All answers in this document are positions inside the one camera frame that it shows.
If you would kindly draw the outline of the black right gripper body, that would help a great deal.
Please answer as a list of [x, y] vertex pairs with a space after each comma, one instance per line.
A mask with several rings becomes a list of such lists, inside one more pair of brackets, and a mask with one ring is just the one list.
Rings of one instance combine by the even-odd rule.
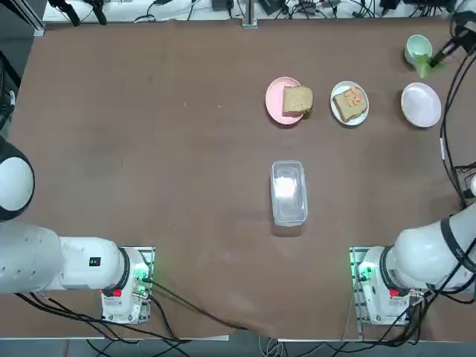
[[475, 22], [466, 21], [455, 26], [455, 39], [458, 47], [465, 52], [475, 50]]

